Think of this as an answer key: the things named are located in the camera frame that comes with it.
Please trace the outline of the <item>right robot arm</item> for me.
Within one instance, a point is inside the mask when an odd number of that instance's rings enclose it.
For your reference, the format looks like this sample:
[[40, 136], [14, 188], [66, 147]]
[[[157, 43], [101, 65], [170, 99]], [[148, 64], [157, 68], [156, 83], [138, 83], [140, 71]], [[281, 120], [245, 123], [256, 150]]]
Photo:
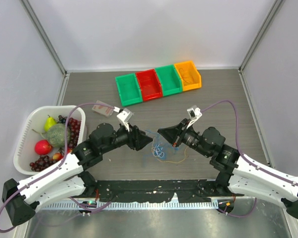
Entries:
[[246, 195], [273, 203], [298, 219], [298, 177], [261, 164], [237, 149], [225, 144], [225, 137], [214, 127], [196, 132], [188, 119], [157, 131], [174, 147], [185, 144], [210, 159], [219, 171], [215, 192]]

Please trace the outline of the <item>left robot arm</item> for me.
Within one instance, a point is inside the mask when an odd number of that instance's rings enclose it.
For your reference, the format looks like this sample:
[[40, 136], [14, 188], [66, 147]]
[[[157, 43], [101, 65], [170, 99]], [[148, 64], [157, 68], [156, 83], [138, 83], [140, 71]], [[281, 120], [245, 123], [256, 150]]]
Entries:
[[114, 130], [100, 124], [66, 158], [21, 181], [9, 179], [3, 185], [2, 201], [13, 226], [19, 226], [43, 207], [64, 198], [95, 194], [97, 182], [87, 171], [103, 159], [103, 154], [127, 145], [139, 151], [153, 139], [137, 126]]

